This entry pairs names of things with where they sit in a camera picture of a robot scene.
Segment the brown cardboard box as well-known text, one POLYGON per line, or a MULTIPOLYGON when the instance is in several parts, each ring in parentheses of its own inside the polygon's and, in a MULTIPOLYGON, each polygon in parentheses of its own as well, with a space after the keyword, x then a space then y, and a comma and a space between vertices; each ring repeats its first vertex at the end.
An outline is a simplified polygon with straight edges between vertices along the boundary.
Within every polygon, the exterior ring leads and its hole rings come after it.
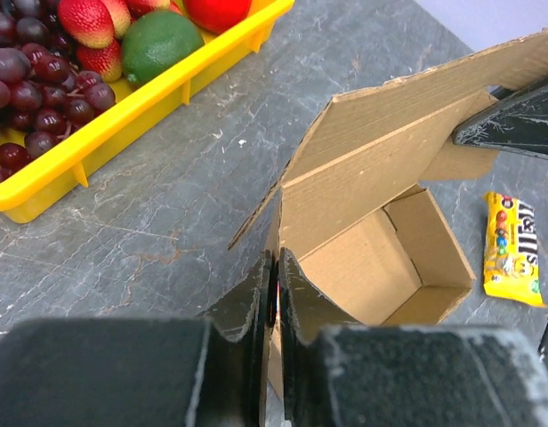
POLYGON ((489 86, 546 75, 548 28, 328 102, 272 188, 277 391, 291 390, 294 338, 328 324, 435 325, 468 296, 474 272, 422 182, 488 173, 496 153, 455 146, 454 129, 495 103, 489 86))

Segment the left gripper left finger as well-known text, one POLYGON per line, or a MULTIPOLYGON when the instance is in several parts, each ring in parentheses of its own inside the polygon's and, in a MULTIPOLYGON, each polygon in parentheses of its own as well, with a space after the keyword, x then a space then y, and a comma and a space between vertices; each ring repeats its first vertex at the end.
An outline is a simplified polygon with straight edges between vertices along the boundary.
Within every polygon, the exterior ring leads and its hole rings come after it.
POLYGON ((40 318, 0 341, 0 426, 261 426, 273 256, 194 318, 40 318))

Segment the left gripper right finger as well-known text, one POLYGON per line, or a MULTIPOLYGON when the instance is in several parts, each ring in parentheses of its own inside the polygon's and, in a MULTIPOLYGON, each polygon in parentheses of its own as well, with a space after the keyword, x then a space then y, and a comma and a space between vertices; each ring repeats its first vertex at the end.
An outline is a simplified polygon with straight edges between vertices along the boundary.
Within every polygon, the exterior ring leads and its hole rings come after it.
POLYGON ((294 426, 548 426, 548 371, 498 326, 365 326, 278 261, 286 418, 294 426))

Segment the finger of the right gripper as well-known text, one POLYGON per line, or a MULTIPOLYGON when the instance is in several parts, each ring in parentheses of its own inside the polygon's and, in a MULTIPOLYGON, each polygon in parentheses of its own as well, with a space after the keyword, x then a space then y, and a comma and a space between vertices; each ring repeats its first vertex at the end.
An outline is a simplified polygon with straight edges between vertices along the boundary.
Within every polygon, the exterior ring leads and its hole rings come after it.
POLYGON ((548 160, 548 79, 503 94, 496 104, 457 126, 453 143, 548 160))

